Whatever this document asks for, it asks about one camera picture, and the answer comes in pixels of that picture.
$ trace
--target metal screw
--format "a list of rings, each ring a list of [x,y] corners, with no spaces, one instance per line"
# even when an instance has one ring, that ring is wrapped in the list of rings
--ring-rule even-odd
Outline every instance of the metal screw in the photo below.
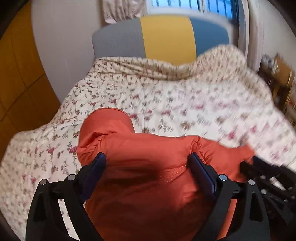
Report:
[[[44,185],[46,182],[47,182],[46,179],[42,179],[42,180],[39,182],[39,184],[40,184],[40,185]]]
[[[249,183],[250,185],[252,185],[252,186],[255,185],[255,181],[254,181],[253,179],[248,180],[248,183]]]
[[[226,181],[226,180],[227,180],[227,176],[224,175],[224,174],[221,174],[221,175],[219,176],[219,178],[220,178],[220,180],[222,180],[222,181]]]
[[[75,178],[76,178],[76,175],[74,175],[74,174],[71,174],[70,176],[68,176],[69,181],[73,181],[73,180],[75,180]]]

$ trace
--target black bracket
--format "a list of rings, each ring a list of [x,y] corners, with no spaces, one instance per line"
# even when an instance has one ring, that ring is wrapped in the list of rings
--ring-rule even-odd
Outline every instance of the black bracket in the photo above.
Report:
[[[231,199],[237,199],[234,216],[224,241],[269,241],[270,230],[262,195],[256,182],[231,181],[226,175],[218,175],[204,164],[196,153],[188,157],[188,166],[203,192],[214,200],[212,212],[207,216],[192,241],[216,241],[224,223]]]
[[[77,175],[71,174],[65,180],[53,183],[42,179],[31,203],[26,240],[76,240],[69,236],[61,215],[58,199],[64,199],[80,241],[103,241],[82,204],[90,198],[105,166],[105,155],[99,153],[94,161],[82,167]]]
[[[240,170],[246,178],[256,181],[263,197],[273,236],[278,240],[295,240],[296,174],[285,166],[269,165],[256,156],[253,157],[252,165],[243,161]],[[273,185],[272,180],[275,178],[282,188]]]

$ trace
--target floral bedspread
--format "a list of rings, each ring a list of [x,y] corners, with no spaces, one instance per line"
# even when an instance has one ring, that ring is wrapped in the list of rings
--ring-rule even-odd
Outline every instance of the floral bedspread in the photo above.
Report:
[[[98,59],[50,123],[16,134],[7,147],[0,166],[0,209],[21,240],[38,182],[79,171],[80,126],[100,107],[127,112],[136,132],[199,135],[229,147],[247,143],[266,161],[296,170],[295,132],[234,46],[218,46],[180,66]],[[78,238],[61,200],[60,207],[70,236]]]

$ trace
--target bed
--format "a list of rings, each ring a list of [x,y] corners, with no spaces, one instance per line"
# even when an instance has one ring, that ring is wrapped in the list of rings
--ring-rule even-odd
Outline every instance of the bed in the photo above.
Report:
[[[244,55],[227,45],[223,27],[185,16],[147,16],[107,26],[92,40],[98,59],[55,116],[18,129],[22,132],[4,147],[0,209],[21,240],[38,182],[60,181],[79,171],[80,127],[100,107],[124,110],[136,132],[199,135],[228,147],[248,144],[266,161],[296,170],[293,128],[274,107],[265,82],[247,68]],[[77,239],[65,204],[59,203],[69,235]]]

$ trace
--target curtain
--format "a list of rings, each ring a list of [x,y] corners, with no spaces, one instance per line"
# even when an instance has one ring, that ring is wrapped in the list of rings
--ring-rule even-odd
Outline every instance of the curtain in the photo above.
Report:
[[[147,14],[146,0],[103,0],[106,23],[116,23]]]
[[[263,56],[264,27],[260,17],[258,0],[238,0],[239,44],[248,66],[258,71]]]

